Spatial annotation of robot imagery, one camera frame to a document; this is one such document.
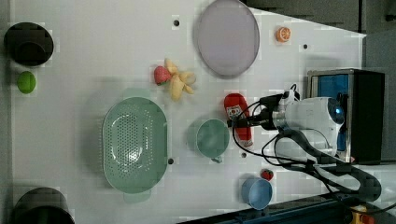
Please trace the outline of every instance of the blue cup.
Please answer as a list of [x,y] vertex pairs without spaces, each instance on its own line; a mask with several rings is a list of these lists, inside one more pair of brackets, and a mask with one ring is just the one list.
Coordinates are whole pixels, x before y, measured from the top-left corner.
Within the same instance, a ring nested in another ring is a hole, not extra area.
[[242,199],[256,210],[262,210],[270,203],[272,193],[270,182],[262,178],[249,178],[242,185]]

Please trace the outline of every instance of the table surface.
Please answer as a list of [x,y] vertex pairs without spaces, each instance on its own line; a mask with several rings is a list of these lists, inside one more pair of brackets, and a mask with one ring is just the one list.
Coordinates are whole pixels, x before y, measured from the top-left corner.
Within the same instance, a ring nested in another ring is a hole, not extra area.
[[[327,192],[308,175],[272,167],[259,157],[242,158],[232,141],[223,163],[216,164],[187,147],[186,131],[198,118],[226,119],[222,103],[228,93],[240,92],[251,104],[293,83],[303,92],[309,70],[361,68],[364,35],[251,9],[261,34],[258,57],[241,76],[224,79],[207,68],[195,47],[196,21],[211,2],[11,0],[12,24],[42,24],[56,45],[42,66],[10,62],[14,82],[25,70],[37,79],[28,95],[11,87],[14,203],[27,190],[44,186],[65,195],[76,223],[176,223],[247,209],[240,187],[262,168],[275,172],[271,203]],[[179,27],[173,26],[175,19]],[[275,40],[281,26],[292,30],[286,44]],[[164,58],[196,74],[194,95],[183,93],[175,103],[165,87],[154,84],[152,72]],[[163,109],[168,155],[175,160],[142,203],[126,203],[103,173],[102,122],[131,88],[148,89]],[[252,150],[275,135],[253,129]]]

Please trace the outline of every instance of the green mug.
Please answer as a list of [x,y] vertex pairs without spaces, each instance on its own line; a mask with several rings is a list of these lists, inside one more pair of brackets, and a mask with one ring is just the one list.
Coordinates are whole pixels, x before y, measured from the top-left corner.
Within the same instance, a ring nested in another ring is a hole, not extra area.
[[227,149],[230,133],[227,125],[219,119],[198,119],[190,127],[188,142],[202,155],[221,163],[220,155]]

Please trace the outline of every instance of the green lime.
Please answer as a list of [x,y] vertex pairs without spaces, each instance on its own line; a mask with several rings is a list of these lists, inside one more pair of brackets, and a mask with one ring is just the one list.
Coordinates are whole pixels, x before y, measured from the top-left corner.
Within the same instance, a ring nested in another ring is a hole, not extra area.
[[18,77],[18,89],[24,94],[28,94],[35,89],[35,75],[31,72],[22,72]]

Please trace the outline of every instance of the black pot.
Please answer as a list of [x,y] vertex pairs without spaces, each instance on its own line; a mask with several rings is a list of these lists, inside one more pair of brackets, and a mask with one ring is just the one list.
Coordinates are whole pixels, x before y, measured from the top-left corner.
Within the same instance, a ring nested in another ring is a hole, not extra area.
[[66,198],[56,189],[39,188],[24,194],[15,205],[11,224],[74,224]]
[[21,22],[9,28],[4,45],[15,62],[28,66],[45,63],[54,48],[50,33],[31,22]]

